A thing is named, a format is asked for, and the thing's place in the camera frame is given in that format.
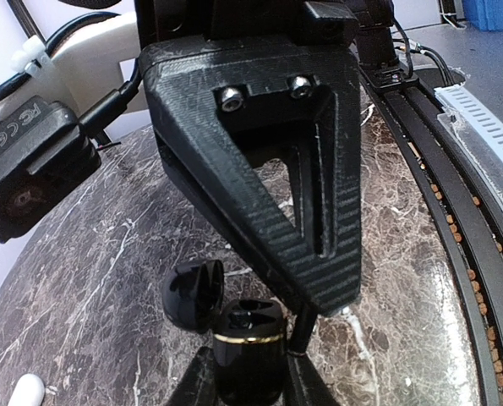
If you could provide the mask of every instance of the white computer mouse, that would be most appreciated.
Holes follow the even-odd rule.
[[[18,379],[8,406],[41,406],[45,397],[45,384],[33,374],[25,374]]]

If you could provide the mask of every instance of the marble table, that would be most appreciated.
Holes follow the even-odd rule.
[[[340,405],[478,405],[467,326],[422,195],[376,115],[362,147],[362,298],[320,318],[310,358]],[[150,128],[102,154],[1,288],[0,405],[27,372],[46,383],[46,406],[163,405],[211,343],[163,315],[161,281],[181,261],[223,260],[226,301],[271,297],[167,179]],[[290,211],[282,165],[260,176]]]

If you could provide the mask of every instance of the silver hex bolt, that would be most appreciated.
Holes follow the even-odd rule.
[[[297,76],[291,80],[290,88],[293,99],[303,99],[311,95],[313,85],[305,76]]]
[[[226,87],[221,92],[221,110],[235,112],[243,106],[243,94],[235,87]]]

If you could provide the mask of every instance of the gold band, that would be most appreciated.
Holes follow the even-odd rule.
[[[214,334],[214,338],[218,341],[223,341],[224,343],[229,344],[266,344],[266,343],[274,343],[275,341],[281,340],[283,338],[283,334],[278,334],[276,336],[271,337],[246,337],[246,338],[225,337],[220,334]]]

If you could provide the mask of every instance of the blue bin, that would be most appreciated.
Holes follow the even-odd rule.
[[[503,0],[463,0],[463,10],[479,30],[503,30]]]

